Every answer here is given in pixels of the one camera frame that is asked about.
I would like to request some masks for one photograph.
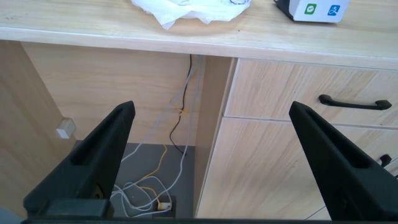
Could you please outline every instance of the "black drawer handle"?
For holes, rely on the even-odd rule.
[[[391,158],[390,155],[385,154],[385,155],[382,155],[382,156],[380,157],[380,160],[381,160],[381,166],[382,166],[382,167],[385,167],[385,166],[387,166],[388,164],[391,163],[392,158]]]
[[[357,108],[357,109],[368,109],[368,110],[386,110],[392,106],[390,102],[388,102],[388,100],[377,100],[375,102],[376,105],[356,105],[351,103],[342,103],[333,100],[329,95],[320,95],[319,101],[321,101],[321,104],[328,106],[339,106],[345,108]]]

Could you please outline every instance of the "white plastic bag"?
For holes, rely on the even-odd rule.
[[[131,0],[151,13],[164,29],[178,18],[198,18],[205,24],[211,21],[230,21],[250,6],[251,0]]]

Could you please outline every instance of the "white cable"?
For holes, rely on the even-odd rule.
[[[191,135],[191,129],[192,129],[192,120],[193,120],[193,111],[194,111],[194,109],[195,109],[195,104],[196,104],[197,96],[198,96],[198,93],[199,93],[199,87],[200,87],[201,63],[202,63],[202,60],[203,60],[203,57],[199,56],[199,63],[198,63],[198,64],[199,64],[199,69],[198,69],[197,89],[196,89],[196,92],[195,92],[195,96],[193,97],[193,104],[192,104],[192,107],[191,107],[191,110],[190,110],[191,113],[190,113],[190,121],[189,121],[189,127],[188,127],[188,138],[187,138],[187,144],[186,144],[185,149],[184,149],[184,153],[183,153],[182,158],[181,158],[181,161],[180,161],[180,172],[178,173],[178,176],[177,176],[177,178],[175,179],[175,181],[173,182],[173,184],[172,184],[169,188],[167,188],[167,189],[165,188],[164,184],[163,184],[157,177],[155,177],[155,176],[146,177],[146,178],[144,178],[144,179],[138,180],[138,181],[135,182],[135,183],[128,182],[128,183],[124,184],[124,186],[123,186],[122,189],[120,189],[117,185],[115,185],[115,187],[117,187],[118,190],[113,191],[111,197],[113,197],[113,196],[116,195],[116,194],[121,194],[121,195],[122,195],[122,197],[121,197],[121,202],[122,202],[124,214],[125,214],[125,216],[127,216],[127,217],[130,217],[130,216],[127,214],[127,211],[126,211],[126,208],[125,208],[123,199],[126,200],[126,202],[129,204],[129,206],[130,206],[132,209],[137,209],[137,210],[140,210],[140,211],[148,211],[148,210],[150,210],[150,209],[152,208],[152,204],[153,204],[162,194],[164,194],[165,192],[166,192],[167,195],[169,196],[170,203],[172,203],[172,200],[171,200],[171,197],[170,197],[170,194],[169,194],[169,190],[177,183],[178,179],[179,179],[180,176],[181,176],[182,169],[183,169],[183,166],[182,166],[182,164],[183,164],[183,159],[184,159],[184,157],[185,157],[185,154],[187,153],[188,145],[189,145],[189,142],[190,142],[190,135]],[[191,68],[191,70],[189,71],[189,75],[188,75],[188,77],[187,77],[187,80],[186,80],[186,82],[185,82],[184,87],[175,95],[175,97],[174,97],[173,100],[170,102],[170,104],[169,104],[169,106],[167,107],[167,109],[166,109],[166,110],[161,114],[161,116],[157,119],[157,121],[156,121],[154,127],[151,129],[151,131],[148,133],[148,135],[147,135],[147,136],[144,138],[144,140],[135,148],[135,150],[134,150],[132,153],[128,154],[126,157],[124,157],[124,158],[122,159],[121,162],[123,162],[124,160],[126,160],[128,157],[132,156],[132,155],[139,149],[139,147],[140,147],[144,142],[146,142],[147,139],[153,134],[154,130],[155,130],[155,129],[157,128],[157,126],[159,125],[160,120],[163,119],[163,117],[167,114],[167,112],[169,111],[169,109],[171,109],[171,107],[172,107],[172,105],[174,104],[175,100],[177,100],[177,98],[183,93],[185,87],[188,85],[189,79],[192,77],[192,75],[194,74],[194,71],[195,71],[195,69],[196,69],[196,64],[197,64],[197,63],[194,62],[194,66],[193,66],[193,67]],[[159,183],[163,186],[163,188],[164,188],[165,190],[164,190],[163,192],[161,192],[160,194],[158,194],[158,196],[156,196],[156,198],[153,199],[153,200],[151,200],[149,203],[147,203],[147,204],[145,204],[145,205],[141,205],[141,206],[135,207],[135,206],[133,206],[133,205],[131,204],[131,202],[128,200],[128,197],[127,197],[127,195],[124,193],[124,190],[126,190],[126,189],[128,189],[128,188],[130,188],[130,187],[132,187],[132,186],[137,186],[137,184],[138,184],[139,182],[141,182],[141,181],[143,181],[143,180],[146,180],[146,179],[148,179],[148,178],[155,178],[155,179],[157,179],[157,180],[159,181]],[[150,200],[150,197],[149,197],[149,195],[145,192],[145,190],[142,190],[142,191],[148,196],[148,198],[149,198],[149,200]],[[170,210],[170,209],[163,210],[163,211],[157,211],[157,212],[147,212],[147,213],[142,213],[142,214],[136,215],[136,216],[134,216],[134,217],[140,217],[140,216],[143,216],[143,215],[150,215],[150,214],[155,214],[155,213],[162,213],[162,212],[167,212],[167,211],[169,211],[169,210]]]
[[[159,183],[161,184],[161,186],[162,186],[164,189],[166,189],[166,187],[164,186],[164,184],[162,183],[162,181],[160,181],[159,178],[157,178],[157,177],[155,177],[155,176],[149,176],[149,177],[143,178],[143,179],[141,179],[141,180],[139,180],[139,181],[137,181],[137,182],[135,182],[135,183],[127,182],[127,183],[124,184],[123,189],[125,190],[125,189],[128,189],[128,188],[132,187],[132,186],[138,187],[137,184],[138,184],[139,182],[141,182],[141,181],[143,181],[143,180],[150,179],[150,178],[154,178],[154,179],[156,179],[157,181],[159,181]],[[166,209],[166,210],[163,210],[163,211],[158,211],[158,212],[147,212],[147,213],[142,213],[142,214],[140,214],[140,215],[136,215],[136,216],[131,217],[131,216],[129,216],[129,215],[127,214],[126,206],[124,205],[124,200],[123,200],[123,199],[126,200],[126,202],[129,204],[129,206],[130,206],[131,208],[137,209],[137,210],[140,210],[140,211],[144,211],[144,212],[146,212],[146,211],[148,211],[149,209],[152,208],[152,203],[150,204],[149,209],[146,209],[146,210],[138,209],[139,207],[134,207],[134,206],[131,205],[131,202],[129,201],[127,195],[123,192],[123,190],[121,190],[118,186],[116,186],[116,187],[117,187],[119,190],[117,190],[114,194],[112,194],[112,196],[113,196],[113,195],[116,195],[116,194],[118,194],[118,193],[122,195],[122,197],[121,197],[121,203],[122,203],[123,211],[124,211],[125,216],[127,216],[128,218],[133,218],[133,217],[142,216],[142,215],[150,215],[150,214],[154,214],[154,213],[162,213],[162,212],[167,212],[167,211],[170,210],[170,208],[169,208],[169,209]],[[172,198],[171,198],[169,192],[167,192],[167,196],[169,197],[170,203],[172,203]]]
[[[188,77],[187,77],[187,80],[185,81],[184,87],[174,96],[173,100],[170,102],[169,106],[168,106],[167,109],[161,114],[161,116],[159,116],[159,117],[157,118],[157,121],[155,122],[154,127],[149,131],[149,133],[147,134],[147,136],[145,136],[144,140],[142,140],[142,142],[136,147],[136,149],[135,149],[132,153],[126,155],[126,156],[122,159],[121,163],[122,163],[123,161],[125,161],[128,157],[130,157],[130,156],[132,156],[134,153],[136,153],[137,150],[138,150],[138,148],[140,148],[140,146],[141,146],[144,142],[146,142],[146,141],[149,139],[149,137],[151,137],[151,136],[153,135],[153,133],[154,133],[155,129],[158,127],[160,121],[161,121],[161,120],[163,119],[163,117],[167,114],[167,112],[169,112],[169,109],[171,109],[171,107],[173,106],[173,104],[175,103],[175,101],[178,99],[178,97],[184,92],[185,87],[188,85],[189,79],[191,79],[191,76],[194,74],[194,71],[195,71],[195,69],[196,69],[196,65],[197,65],[197,63],[196,63],[196,61],[195,61],[195,62],[193,63],[193,66],[191,67],[191,70],[189,71],[189,75],[188,75]]]
[[[115,196],[115,195],[117,195],[117,194],[121,194],[121,196],[122,196],[122,203],[123,203],[123,198],[126,199],[126,200],[129,202],[129,199],[128,199],[126,193],[124,193],[124,191],[123,191],[122,189],[120,189],[120,187],[118,187],[117,185],[114,185],[114,186],[115,186],[117,189],[119,189],[119,190],[113,191],[113,192],[112,192],[112,195],[111,195],[111,198],[113,198],[113,196]],[[138,188],[138,189],[140,189],[141,191],[143,191],[143,192],[147,195],[148,199],[150,200],[149,194],[148,194],[144,189],[142,189],[142,188]],[[132,208],[132,209],[137,209],[137,210],[143,211],[143,212],[149,211],[149,210],[152,208],[152,204],[151,204],[151,205],[149,206],[149,208],[147,208],[147,209],[141,209],[142,206],[135,207],[132,203],[129,203],[129,205],[130,205],[130,208]]]

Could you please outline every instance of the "wooden desk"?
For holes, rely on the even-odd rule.
[[[19,215],[24,196],[75,143],[55,132],[63,117],[73,118],[83,139],[118,103],[133,100],[129,141],[141,141],[182,87],[188,54],[207,55],[190,143],[197,148],[197,217],[327,218],[287,116],[294,100],[373,158],[398,156],[395,0],[352,0],[339,24],[293,23],[272,1],[253,0],[232,22],[179,20],[168,31],[129,0],[0,0],[0,8],[0,198]],[[319,94],[393,107],[331,108]],[[177,114],[149,143],[162,142]]]

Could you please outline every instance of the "blue icon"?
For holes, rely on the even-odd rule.
[[[328,16],[336,16],[337,12],[340,10],[340,6],[332,5],[329,9]]]

